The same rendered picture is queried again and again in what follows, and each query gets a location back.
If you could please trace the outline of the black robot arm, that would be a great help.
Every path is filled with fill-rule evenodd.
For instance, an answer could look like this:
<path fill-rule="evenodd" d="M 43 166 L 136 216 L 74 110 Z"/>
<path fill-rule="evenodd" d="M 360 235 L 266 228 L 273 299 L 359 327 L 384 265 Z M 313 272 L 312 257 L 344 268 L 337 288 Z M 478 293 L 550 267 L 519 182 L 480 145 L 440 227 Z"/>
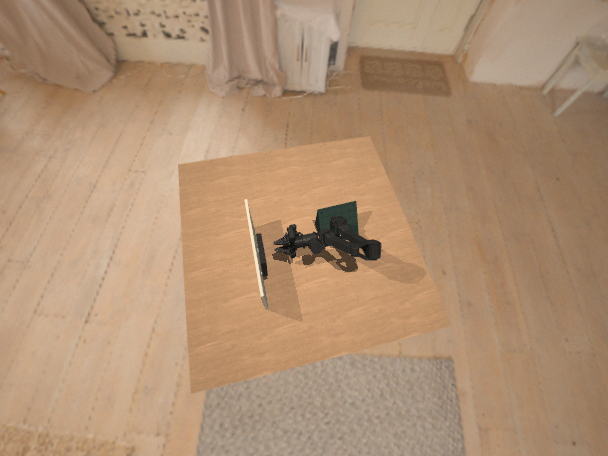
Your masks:
<path fill-rule="evenodd" d="M 367 261 L 375 261 L 381 258 L 382 243 L 374 239 L 367 240 L 351 231 L 347 225 L 347 219 L 342 216 L 331 217 L 330 225 L 331 228 L 334 228 L 334 233 L 328 229 L 322 229 L 319 232 L 319 237 L 318 233 L 314 231 L 313 233 L 305 234 L 307 246 L 309 246 L 312 253 L 319 254 L 326 246 L 333 246 L 350 254 L 352 257 L 360 257 Z M 363 250 L 366 256 L 359 253 L 359 248 Z"/>

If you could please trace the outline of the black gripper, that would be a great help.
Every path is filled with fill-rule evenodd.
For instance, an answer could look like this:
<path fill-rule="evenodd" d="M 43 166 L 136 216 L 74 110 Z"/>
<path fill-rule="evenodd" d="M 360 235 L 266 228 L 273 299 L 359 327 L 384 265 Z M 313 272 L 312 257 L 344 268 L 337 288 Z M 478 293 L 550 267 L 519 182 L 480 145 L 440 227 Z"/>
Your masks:
<path fill-rule="evenodd" d="M 287 234 L 287 232 L 288 232 L 288 234 Z M 285 254 L 290 255 L 291 258 L 295 258 L 296 257 L 295 250 L 297 250 L 297 248 L 301 248 L 301 247 L 303 247 L 303 249 L 304 249 L 307 246 L 306 235 L 303 235 L 303 233 L 301 233 L 300 236 L 295 236 L 295 232 L 292 227 L 288 227 L 287 232 L 284 235 L 284 237 L 273 242 L 274 245 L 285 245 L 285 246 L 275 248 L 274 251 L 285 253 Z"/>

